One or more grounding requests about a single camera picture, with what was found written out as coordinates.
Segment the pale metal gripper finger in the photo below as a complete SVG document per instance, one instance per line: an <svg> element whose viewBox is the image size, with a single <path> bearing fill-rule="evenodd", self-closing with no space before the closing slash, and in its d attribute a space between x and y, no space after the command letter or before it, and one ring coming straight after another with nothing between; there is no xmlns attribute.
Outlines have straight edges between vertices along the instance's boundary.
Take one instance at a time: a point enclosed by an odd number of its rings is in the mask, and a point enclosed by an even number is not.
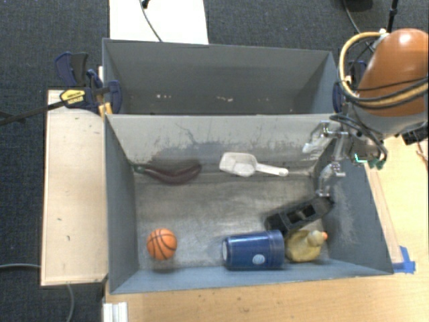
<svg viewBox="0 0 429 322"><path fill-rule="evenodd" d="M340 162L330 162L318 176L316 194L319 197L329 197L331 186L345 176Z"/></svg>
<svg viewBox="0 0 429 322"><path fill-rule="evenodd" d="M349 133L336 121L321 121L311 132L309 140L302 148L303 153L316 153L324 150L332 140L347 137Z"/></svg>

